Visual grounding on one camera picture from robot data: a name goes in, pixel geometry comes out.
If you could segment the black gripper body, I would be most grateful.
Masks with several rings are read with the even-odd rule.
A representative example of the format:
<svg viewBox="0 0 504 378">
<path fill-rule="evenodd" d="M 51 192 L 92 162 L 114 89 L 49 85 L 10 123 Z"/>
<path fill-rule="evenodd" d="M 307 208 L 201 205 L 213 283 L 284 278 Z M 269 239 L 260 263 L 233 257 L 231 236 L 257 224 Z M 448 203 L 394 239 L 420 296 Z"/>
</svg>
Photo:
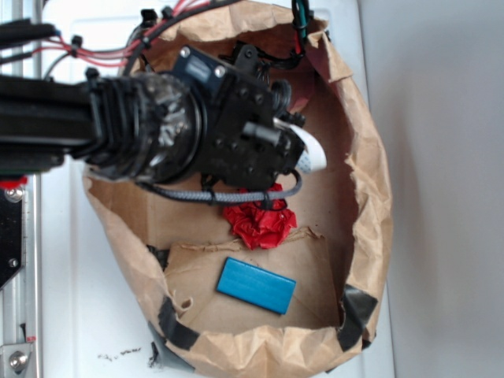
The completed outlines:
<svg viewBox="0 0 504 378">
<path fill-rule="evenodd" d="M 183 173 L 211 175 L 232 187 L 269 188 L 288 174 L 304 142 L 274 120 L 286 109 L 288 83 L 280 92 L 256 77 L 258 50 L 235 48 L 232 63 L 184 46 L 171 73 L 190 90 L 197 106 L 195 148 Z"/>
</svg>

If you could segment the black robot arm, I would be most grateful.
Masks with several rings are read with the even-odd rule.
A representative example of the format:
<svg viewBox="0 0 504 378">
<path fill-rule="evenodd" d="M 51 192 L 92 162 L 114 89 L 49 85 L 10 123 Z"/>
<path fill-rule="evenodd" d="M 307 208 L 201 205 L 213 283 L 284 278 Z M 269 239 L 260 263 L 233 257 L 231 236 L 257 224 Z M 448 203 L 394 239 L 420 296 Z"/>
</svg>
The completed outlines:
<svg viewBox="0 0 504 378">
<path fill-rule="evenodd" d="M 68 85 L 1 78 L 1 185 L 60 166 L 66 156 L 111 181 L 176 183 L 200 173 L 263 191 L 295 169 L 305 145 L 290 126 L 286 81 L 257 79 L 258 53 L 232 63 L 191 46 L 172 70 Z"/>
</svg>

